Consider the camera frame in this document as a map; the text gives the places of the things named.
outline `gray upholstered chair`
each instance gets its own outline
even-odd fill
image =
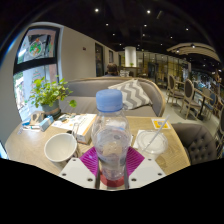
[[[181,111],[184,107],[184,104],[187,104],[188,110],[187,110],[185,119],[187,119],[191,108],[195,108],[198,110],[196,117],[194,116],[197,119],[199,111],[201,109],[201,106],[193,100],[193,97],[194,97],[194,86],[193,86],[191,80],[186,79],[185,85],[184,85],[184,98],[183,98],[182,107],[180,110],[180,113],[181,113]]]
[[[217,158],[222,158],[223,147],[224,147],[224,107],[222,107],[220,113],[220,121],[216,133],[214,135],[216,142]]]
[[[203,87],[202,88],[202,93],[205,95],[205,96],[208,96],[208,97],[210,97],[210,95],[211,95],[211,91],[208,89],[208,88],[206,88],[206,87]],[[203,98],[199,98],[198,99],[198,103],[199,102],[201,102],[201,104],[202,104],[202,101],[203,101]]]
[[[210,100],[209,103],[205,103],[205,108],[206,108],[206,110],[208,110],[210,112],[209,119],[211,119],[213,110],[217,110],[216,105],[218,103],[218,96],[212,92],[209,97],[212,100]]]
[[[183,99],[184,94],[176,89],[176,82],[177,81],[174,79],[174,77],[172,75],[169,75],[168,79],[169,79],[169,89],[170,90],[169,90],[167,103],[169,101],[170,96],[172,96],[172,105],[171,106],[173,106],[173,98],[176,98],[176,103],[177,103],[177,99]]]
[[[191,165],[217,159],[216,145],[209,130],[200,124],[172,124]]]

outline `dining table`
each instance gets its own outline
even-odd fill
[[[155,130],[152,119],[164,118],[127,116],[130,131],[133,135],[131,146],[134,145],[139,130]],[[168,140],[168,148],[164,153],[160,154],[155,161],[166,175],[172,175],[173,173],[190,166],[190,161],[178,135],[176,134],[170,122],[167,122],[170,128],[162,129],[161,132]],[[59,133],[66,133],[68,132],[68,130],[53,127],[51,125],[44,132],[23,130],[21,133],[19,133],[21,124],[19,124],[14,129],[5,144],[5,149],[7,151],[9,160],[33,165],[46,172],[58,176],[66,166],[66,162],[53,163],[48,160],[48,158],[44,154],[44,146],[52,136]],[[78,148],[80,150],[79,157],[86,153],[92,147],[93,143],[91,141],[91,138],[88,144],[78,143]],[[118,188],[111,188],[101,182],[99,189],[122,190],[125,189],[125,186],[122,185]]]

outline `green leaves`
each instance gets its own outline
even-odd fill
[[[59,83],[56,81],[50,83],[48,80],[45,80],[45,77],[41,79],[36,79],[34,81],[35,87],[31,90],[31,95],[29,97],[29,100],[32,99],[32,104],[35,104],[36,108],[39,107],[39,105],[47,104],[50,107],[53,106],[53,103],[60,99],[63,101],[70,93],[71,91],[67,86],[65,87],[68,82],[64,81],[64,78],[62,78]],[[75,100],[71,100],[69,102],[69,105],[71,107],[76,107],[77,103]]]
[[[76,105],[77,105],[77,103],[76,103],[75,100],[71,100],[71,101],[69,102],[69,106],[71,106],[71,107],[76,107]]]

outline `potted plant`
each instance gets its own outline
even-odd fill
[[[45,77],[34,81],[35,87],[31,90],[32,95],[29,97],[29,100],[33,100],[31,104],[34,104],[36,108],[41,105],[46,115],[52,115],[56,118],[61,112],[59,100],[63,101],[73,91],[64,86],[68,83],[64,81],[64,78],[59,83],[56,81],[50,83],[44,79]],[[71,100],[69,105],[76,107],[76,101]]]

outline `water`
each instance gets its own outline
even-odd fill
[[[106,128],[95,135],[95,149],[102,165],[103,175],[108,180],[124,176],[124,166],[130,136],[118,128]]]

